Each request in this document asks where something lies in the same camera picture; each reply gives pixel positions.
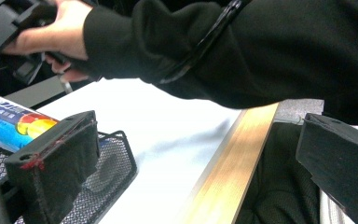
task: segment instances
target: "white tabletop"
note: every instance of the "white tabletop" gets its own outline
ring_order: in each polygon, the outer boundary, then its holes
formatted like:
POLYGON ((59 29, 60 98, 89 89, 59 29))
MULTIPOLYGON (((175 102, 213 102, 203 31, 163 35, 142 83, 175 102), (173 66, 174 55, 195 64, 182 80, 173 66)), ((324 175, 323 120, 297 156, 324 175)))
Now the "white tabletop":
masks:
POLYGON ((100 223, 173 223, 240 110, 182 100, 138 79, 101 80, 46 105, 55 119, 95 110, 98 131, 124 131, 138 175, 100 223))

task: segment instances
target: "black sleeve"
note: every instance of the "black sleeve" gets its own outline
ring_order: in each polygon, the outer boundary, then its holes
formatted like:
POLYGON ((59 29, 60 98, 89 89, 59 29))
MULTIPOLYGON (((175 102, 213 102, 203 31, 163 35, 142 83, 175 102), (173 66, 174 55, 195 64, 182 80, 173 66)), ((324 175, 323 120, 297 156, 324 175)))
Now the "black sleeve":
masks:
POLYGON ((139 77, 181 98, 246 108, 358 91, 358 1, 254 0, 184 77, 158 84, 205 36, 222 8, 170 12, 141 0, 131 18, 94 8, 85 42, 95 74, 139 77))

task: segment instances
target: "mesh basket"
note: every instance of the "mesh basket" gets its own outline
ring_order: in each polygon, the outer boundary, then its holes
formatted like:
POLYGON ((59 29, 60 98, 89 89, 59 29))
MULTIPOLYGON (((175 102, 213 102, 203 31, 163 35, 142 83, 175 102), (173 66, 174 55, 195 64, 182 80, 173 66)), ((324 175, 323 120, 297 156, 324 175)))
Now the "mesh basket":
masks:
MULTIPOLYGON (((74 208, 62 223, 89 224, 99 220, 136 176, 137 168, 122 131, 100 133, 97 171, 83 183, 74 208)), ((11 153, 0 148, 0 179, 6 175, 4 160, 11 153)), ((20 217, 17 224, 24 223, 20 217)))

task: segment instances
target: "black pants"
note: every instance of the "black pants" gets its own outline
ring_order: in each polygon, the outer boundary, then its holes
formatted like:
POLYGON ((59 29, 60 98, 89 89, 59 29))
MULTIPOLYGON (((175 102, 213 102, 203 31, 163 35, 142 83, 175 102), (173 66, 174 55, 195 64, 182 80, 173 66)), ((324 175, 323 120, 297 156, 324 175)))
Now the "black pants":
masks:
POLYGON ((272 125, 237 224, 319 223, 319 189, 296 161, 300 132, 299 125, 272 125))

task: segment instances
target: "sleeve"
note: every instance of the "sleeve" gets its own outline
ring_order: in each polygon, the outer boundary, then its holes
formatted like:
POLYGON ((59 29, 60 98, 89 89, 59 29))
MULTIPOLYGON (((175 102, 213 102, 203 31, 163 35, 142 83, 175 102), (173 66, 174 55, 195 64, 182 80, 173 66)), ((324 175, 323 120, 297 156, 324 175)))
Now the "sleeve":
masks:
POLYGON ((233 108, 358 91, 358 1, 352 0, 254 0, 199 64, 158 84, 221 12, 214 3, 170 12, 156 0, 141 0, 131 18, 94 8, 85 23, 89 63, 108 79, 139 77, 177 97, 233 108))

